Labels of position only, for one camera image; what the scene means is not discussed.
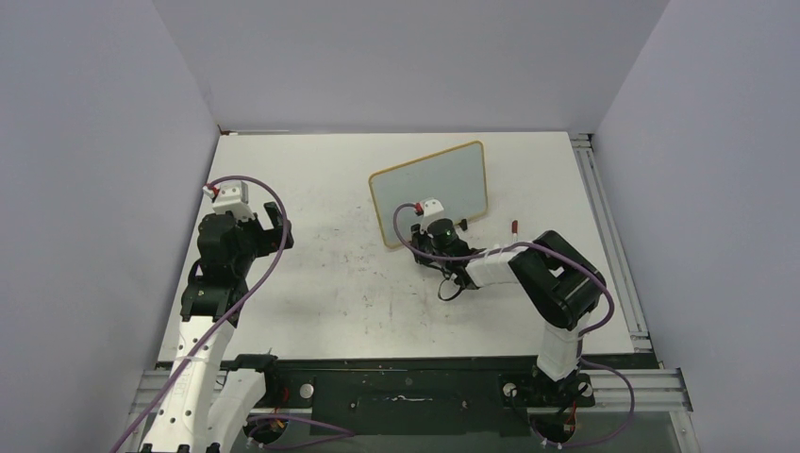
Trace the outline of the yellow framed whiteboard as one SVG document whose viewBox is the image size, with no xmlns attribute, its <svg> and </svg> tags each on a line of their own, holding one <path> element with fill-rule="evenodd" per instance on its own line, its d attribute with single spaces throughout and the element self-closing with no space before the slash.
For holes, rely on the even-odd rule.
<svg viewBox="0 0 800 453">
<path fill-rule="evenodd" d="M 485 148 L 467 142 L 432 155 L 378 171 L 368 178 L 382 241 L 389 249 L 402 244 L 393 229 L 393 213 L 403 203 L 435 199 L 445 216 L 473 221 L 487 213 L 489 196 Z"/>
</svg>

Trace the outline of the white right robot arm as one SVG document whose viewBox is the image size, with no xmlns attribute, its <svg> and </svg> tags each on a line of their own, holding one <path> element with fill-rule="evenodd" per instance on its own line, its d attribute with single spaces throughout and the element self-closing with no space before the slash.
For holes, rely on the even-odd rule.
<svg viewBox="0 0 800 453">
<path fill-rule="evenodd" d="M 439 271 L 456 295 L 493 285 L 519 286 L 545 323 L 533 368 L 533 394 L 545 407 L 593 402 L 592 386 L 581 372 L 583 338 L 600 299 L 605 278 L 570 243 L 547 230 L 531 243 L 473 248 L 449 219 L 411 227 L 415 261 Z"/>
</svg>

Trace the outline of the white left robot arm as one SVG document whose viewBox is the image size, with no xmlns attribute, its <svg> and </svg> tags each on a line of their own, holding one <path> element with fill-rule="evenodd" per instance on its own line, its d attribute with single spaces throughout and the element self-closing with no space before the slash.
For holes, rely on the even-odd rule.
<svg viewBox="0 0 800 453">
<path fill-rule="evenodd" d="M 291 224 L 280 203 L 264 206 L 271 228 L 256 214 L 236 218 L 215 210 L 198 228 L 200 257 L 191 267 L 181 296 L 175 361 L 155 397 L 155 416 L 143 436 L 141 452 L 228 452 L 255 404 L 266 407 L 280 397 L 281 380 L 268 372 L 275 357 L 261 355 L 253 365 L 238 365 L 233 379 L 214 392 L 223 355 L 232 339 L 244 300 L 254 293 L 246 283 L 253 262 L 276 257 L 293 246 Z"/>
</svg>

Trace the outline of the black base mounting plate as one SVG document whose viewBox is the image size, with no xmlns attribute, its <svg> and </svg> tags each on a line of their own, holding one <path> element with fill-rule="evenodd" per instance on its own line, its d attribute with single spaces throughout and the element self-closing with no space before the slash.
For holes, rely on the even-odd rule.
<svg viewBox="0 0 800 453">
<path fill-rule="evenodd" d="M 563 381 L 533 356 L 386 360 L 292 360 L 240 355 L 232 373 L 266 374 L 266 394 L 247 421 L 246 436 L 270 448 L 291 425 L 291 410 L 308 409 L 313 435 L 460 435 L 530 430 L 566 442 L 578 409 L 600 405 L 600 381 L 582 363 Z"/>
</svg>

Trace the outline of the aluminium rail right side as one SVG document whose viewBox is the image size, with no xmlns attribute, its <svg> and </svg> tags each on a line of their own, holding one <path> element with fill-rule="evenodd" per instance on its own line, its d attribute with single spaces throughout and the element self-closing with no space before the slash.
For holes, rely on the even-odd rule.
<svg viewBox="0 0 800 453">
<path fill-rule="evenodd" d="M 598 226 L 610 275 L 618 294 L 618 303 L 624 313 L 634 350 L 636 353 L 652 352 L 650 332 L 641 301 L 593 153 L 592 135 L 571 134 L 570 142 Z"/>
</svg>

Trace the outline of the aluminium rail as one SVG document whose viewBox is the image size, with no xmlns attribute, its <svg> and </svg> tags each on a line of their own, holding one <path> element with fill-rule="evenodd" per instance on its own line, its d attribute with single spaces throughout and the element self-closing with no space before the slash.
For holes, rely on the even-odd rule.
<svg viewBox="0 0 800 453">
<path fill-rule="evenodd" d="M 652 352 L 650 332 L 641 301 L 593 153 L 592 135 L 571 134 L 570 142 L 598 226 L 610 275 L 618 294 L 618 303 L 624 313 L 634 350 L 636 353 Z"/>
<path fill-rule="evenodd" d="M 636 411 L 692 412 L 692 402 L 679 369 L 633 369 L 621 372 L 631 383 Z M 608 371 L 589 370 L 595 397 L 594 411 L 626 411 L 629 391 L 624 382 Z M 167 370 L 146 370 L 130 404 L 128 414 L 141 413 L 166 382 Z"/>
</svg>

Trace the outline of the aluminium rail front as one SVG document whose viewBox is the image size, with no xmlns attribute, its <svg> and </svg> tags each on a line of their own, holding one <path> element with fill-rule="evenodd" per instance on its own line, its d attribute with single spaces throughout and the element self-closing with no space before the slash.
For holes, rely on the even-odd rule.
<svg viewBox="0 0 800 453">
<path fill-rule="evenodd" d="M 679 369 L 633 369 L 621 372 L 631 383 L 636 411 L 692 412 L 692 402 Z M 608 371 L 589 370 L 595 397 L 594 411 L 626 411 L 629 391 L 624 382 Z M 141 413 L 166 382 L 167 370 L 146 370 L 130 404 L 128 414 Z"/>
</svg>

